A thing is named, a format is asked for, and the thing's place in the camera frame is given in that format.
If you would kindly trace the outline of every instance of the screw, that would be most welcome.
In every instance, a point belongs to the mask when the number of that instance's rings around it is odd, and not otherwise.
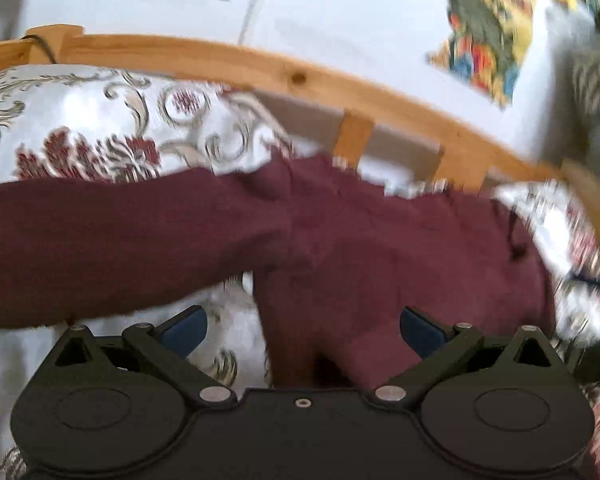
[[[200,399],[205,402],[225,402],[231,397],[231,390],[224,386],[208,386],[200,391]]]
[[[308,408],[311,405],[312,405],[312,402],[309,399],[296,399],[296,406],[298,408]]]
[[[302,86],[306,83],[306,74],[303,72],[296,72],[291,76],[291,82],[296,86]]]
[[[407,392],[400,386],[380,386],[376,390],[376,397],[380,400],[386,400],[387,402],[398,402],[406,397]]]

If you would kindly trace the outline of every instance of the colorful poster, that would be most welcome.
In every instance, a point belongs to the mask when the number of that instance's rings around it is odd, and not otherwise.
[[[429,55],[492,101],[506,107],[533,36],[536,0],[448,0],[451,37]]]

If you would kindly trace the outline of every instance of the white wall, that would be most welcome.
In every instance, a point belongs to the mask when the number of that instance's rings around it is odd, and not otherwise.
[[[426,63],[426,53],[450,33],[446,0],[23,0],[13,36],[73,23],[93,34],[244,42],[388,85],[525,158],[559,160],[573,155],[578,127],[566,62],[570,38],[556,23],[548,32],[553,7],[552,0],[536,4],[534,40],[506,110]],[[14,14],[17,0],[0,0],[0,36],[11,30]]]
[[[506,110],[426,63],[450,33],[446,0],[261,0],[247,44],[391,86],[526,158],[555,156],[572,144],[575,120],[566,70],[557,70],[560,31],[547,33],[552,5],[536,4],[534,40]]]

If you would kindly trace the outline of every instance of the wooden slat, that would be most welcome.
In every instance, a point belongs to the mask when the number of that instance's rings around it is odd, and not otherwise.
[[[84,29],[78,25],[48,25],[46,27],[30,28],[27,31],[27,34],[36,34],[47,42],[51,52],[56,56],[58,63],[64,62],[62,58],[62,48],[66,38],[81,36],[83,33]],[[27,41],[32,43],[29,53],[29,64],[44,65],[51,63],[48,55],[39,44],[33,40]]]
[[[564,161],[561,172],[587,210],[587,217],[593,224],[600,244],[600,181],[572,160]]]
[[[333,155],[345,159],[350,167],[357,167],[375,126],[372,119],[346,110],[340,123]]]
[[[29,56],[30,44],[25,41],[0,42],[0,70],[25,64]]]
[[[562,180],[562,174],[555,166],[540,162],[533,168],[533,176],[530,178],[528,177],[526,180],[538,180],[542,182],[543,180],[547,180],[549,178],[554,180]]]
[[[479,191],[489,170],[490,165],[486,160],[443,148],[434,180],[445,179],[459,189]]]

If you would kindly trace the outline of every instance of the circular disc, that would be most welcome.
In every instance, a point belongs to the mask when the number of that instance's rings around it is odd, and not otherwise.
[[[14,408],[11,431],[34,462],[72,472],[115,470],[142,462],[178,433],[186,410],[168,384],[129,371],[70,368],[53,384],[30,384]]]
[[[422,423],[443,449],[489,471],[517,473],[551,470],[587,449],[593,416],[574,384],[489,386],[489,373],[449,379],[425,397]]]

